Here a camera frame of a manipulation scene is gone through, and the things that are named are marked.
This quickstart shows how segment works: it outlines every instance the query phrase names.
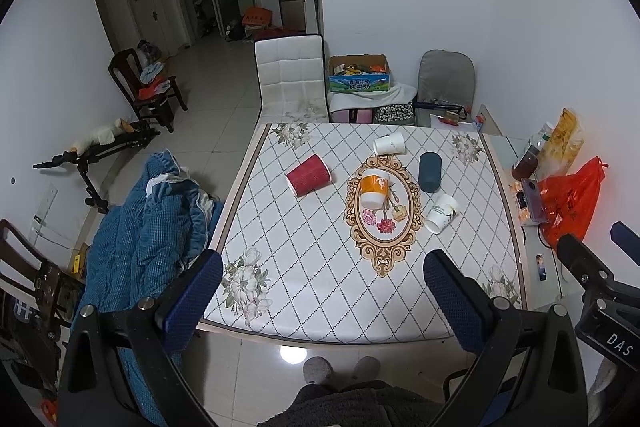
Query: plush toy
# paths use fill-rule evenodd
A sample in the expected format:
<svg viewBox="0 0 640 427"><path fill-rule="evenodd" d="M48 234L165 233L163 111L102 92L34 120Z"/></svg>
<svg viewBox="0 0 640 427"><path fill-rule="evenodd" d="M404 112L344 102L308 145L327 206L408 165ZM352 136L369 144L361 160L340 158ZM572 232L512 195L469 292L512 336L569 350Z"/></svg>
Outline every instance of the plush toy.
<svg viewBox="0 0 640 427"><path fill-rule="evenodd" d="M103 125L97 127L85 138L74 142L70 152L76 152L78 156L82 156L84 152L92 145L107 145L113 143L116 136L125 132L133 132L134 129L127 121L118 118L113 125Z"/></svg>

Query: glass tabletop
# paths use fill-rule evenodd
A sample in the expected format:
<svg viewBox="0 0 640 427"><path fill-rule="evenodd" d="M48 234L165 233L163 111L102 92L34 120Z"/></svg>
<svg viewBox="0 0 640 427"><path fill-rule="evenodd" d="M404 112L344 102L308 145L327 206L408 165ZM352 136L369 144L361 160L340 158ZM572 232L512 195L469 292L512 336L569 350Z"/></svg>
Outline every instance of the glass tabletop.
<svg viewBox="0 0 640 427"><path fill-rule="evenodd" d="M528 145L528 140L488 134L484 134L484 138L495 151L496 159L504 170L504 180L511 184L514 181L511 176L511 167ZM537 226L519 227L517 218L514 220L514 226L516 234L522 234L520 237L526 250L521 258L521 263L526 263L527 265L527 269L524 269L523 273L526 274L524 277L528 278L525 281L525 286L527 290L527 307L530 310L546 309L549 305L558 302L562 297L582 291L580 284L569 270L558 261L553 250L547 248L540 241ZM539 255L544 260L545 280L540 280L538 274L537 256Z"/></svg>

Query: white chair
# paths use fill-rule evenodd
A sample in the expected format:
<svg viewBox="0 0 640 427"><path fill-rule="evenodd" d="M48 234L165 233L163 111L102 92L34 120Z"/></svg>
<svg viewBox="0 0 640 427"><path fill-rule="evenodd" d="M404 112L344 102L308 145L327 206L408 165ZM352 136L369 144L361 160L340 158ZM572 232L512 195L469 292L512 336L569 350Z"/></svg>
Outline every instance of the white chair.
<svg viewBox="0 0 640 427"><path fill-rule="evenodd" d="M258 123L329 122L323 57L320 35L255 43L262 97Z"/></svg>

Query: diamond grid pattern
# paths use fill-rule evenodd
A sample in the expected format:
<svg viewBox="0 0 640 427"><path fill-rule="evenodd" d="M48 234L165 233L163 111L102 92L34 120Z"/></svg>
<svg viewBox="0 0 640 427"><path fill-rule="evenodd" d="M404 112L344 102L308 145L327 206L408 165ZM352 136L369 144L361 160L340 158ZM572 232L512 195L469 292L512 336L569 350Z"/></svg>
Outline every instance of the diamond grid pattern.
<svg viewBox="0 0 640 427"><path fill-rule="evenodd" d="M224 307L222 287L205 318L226 327L268 335L327 343L406 342L437 339L452 331L424 283L425 253L447 251L467 277L488 281L498 266L517 280L513 243L502 198L484 152L465 166L455 158L455 131L402 127L407 152L398 159L417 180L420 155L442 157L442 186L420 193L426 216L440 192L453 195L461 216L439 235L422 227L402 263L380 278L361 258L344 222L346 183L368 157L375 138L398 130L370 124L311 124L309 142L292 150L269 134L244 189L223 249L225 263L255 246L269 269L268 298L273 304L249 326L242 315ZM478 135L469 133L473 138ZM284 172L319 154L332 172L333 184L296 198Z"/></svg>

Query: red cup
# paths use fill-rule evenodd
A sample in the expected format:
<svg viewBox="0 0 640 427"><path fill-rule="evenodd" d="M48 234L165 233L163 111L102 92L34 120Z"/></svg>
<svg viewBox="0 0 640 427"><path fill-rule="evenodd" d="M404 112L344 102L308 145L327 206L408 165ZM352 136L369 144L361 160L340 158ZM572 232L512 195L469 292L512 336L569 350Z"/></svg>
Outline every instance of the red cup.
<svg viewBox="0 0 640 427"><path fill-rule="evenodd" d="M331 173L317 154L303 161L287 174L287 185L295 196L306 196L312 190L324 187L330 182Z"/></svg>

